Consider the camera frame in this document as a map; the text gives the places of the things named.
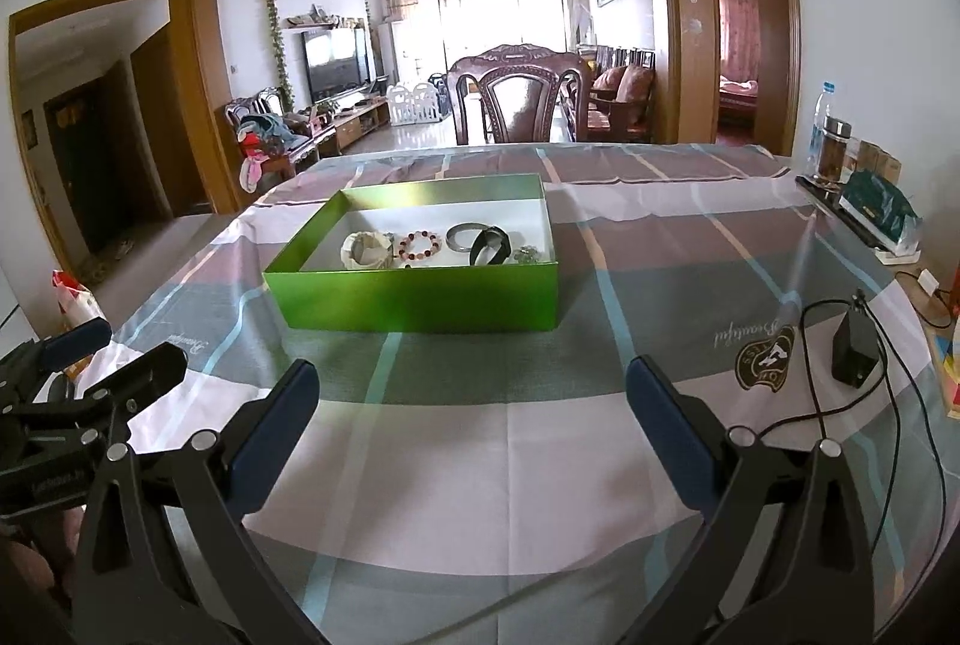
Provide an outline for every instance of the green box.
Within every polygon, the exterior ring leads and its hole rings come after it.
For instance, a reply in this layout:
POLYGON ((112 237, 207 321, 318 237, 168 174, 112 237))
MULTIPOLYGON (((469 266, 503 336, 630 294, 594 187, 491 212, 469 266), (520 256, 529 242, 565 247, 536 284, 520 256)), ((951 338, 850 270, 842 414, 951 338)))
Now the green box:
MULTIPOLYGON (((443 236, 446 229, 436 232, 443 236)), ((558 323, 558 263, 544 185, 535 174, 338 191, 274 258, 265 277, 291 328, 462 334, 550 331, 558 323), (529 265, 301 271, 323 239, 350 212, 513 200, 539 201, 549 260, 529 265)))

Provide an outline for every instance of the glass jar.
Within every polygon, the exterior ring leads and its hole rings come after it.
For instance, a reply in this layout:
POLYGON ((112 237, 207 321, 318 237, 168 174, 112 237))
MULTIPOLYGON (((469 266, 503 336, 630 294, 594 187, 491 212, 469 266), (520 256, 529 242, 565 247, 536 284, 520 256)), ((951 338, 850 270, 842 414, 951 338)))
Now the glass jar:
POLYGON ((853 126, 849 122, 834 116, 827 117, 823 138, 820 141, 817 170, 813 175, 813 181, 825 190, 840 189, 840 176, 843 175, 847 144, 852 133, 853 126))

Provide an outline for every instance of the open box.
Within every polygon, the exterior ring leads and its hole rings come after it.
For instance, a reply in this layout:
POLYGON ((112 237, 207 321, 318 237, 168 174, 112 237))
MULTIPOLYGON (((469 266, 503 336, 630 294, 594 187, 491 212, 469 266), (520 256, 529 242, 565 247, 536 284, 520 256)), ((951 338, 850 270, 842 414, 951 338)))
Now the open box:
MULTIPOLYGON (((458 244, 469 246, 476 233, 458 244)), ((539 175, 477 176, 338 191, 280 250, 267 285, 292 328, 475 333, 557 327, 558 265, 539 175), (446 233, 458 223, 506 231, 512 249, 531 245, 539 263, 469 266, 446 233), (443 240, 414 268, 346 271, 344 239, 356 231, 397 237, 427 230, 443 240)))

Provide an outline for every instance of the tv screen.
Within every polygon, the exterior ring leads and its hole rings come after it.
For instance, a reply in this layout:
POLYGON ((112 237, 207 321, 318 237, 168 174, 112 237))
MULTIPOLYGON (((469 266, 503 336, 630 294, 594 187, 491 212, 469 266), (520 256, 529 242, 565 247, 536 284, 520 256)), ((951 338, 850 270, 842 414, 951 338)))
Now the tv screen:
POLYGON ((302 33, 302 37, 314 103, 370 82, 365 30, 320 28, 302 33))

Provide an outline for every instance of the ceiling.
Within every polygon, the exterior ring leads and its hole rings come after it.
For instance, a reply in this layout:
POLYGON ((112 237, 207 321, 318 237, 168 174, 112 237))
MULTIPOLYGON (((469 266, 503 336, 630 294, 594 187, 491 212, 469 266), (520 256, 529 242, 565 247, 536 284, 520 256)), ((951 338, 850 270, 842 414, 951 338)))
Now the ceiling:
POLYGON ((112 62, 116 48, 150 1, 122 1, 61 17, 16 37, 16 72, 21 84, 82 59, 112 62))

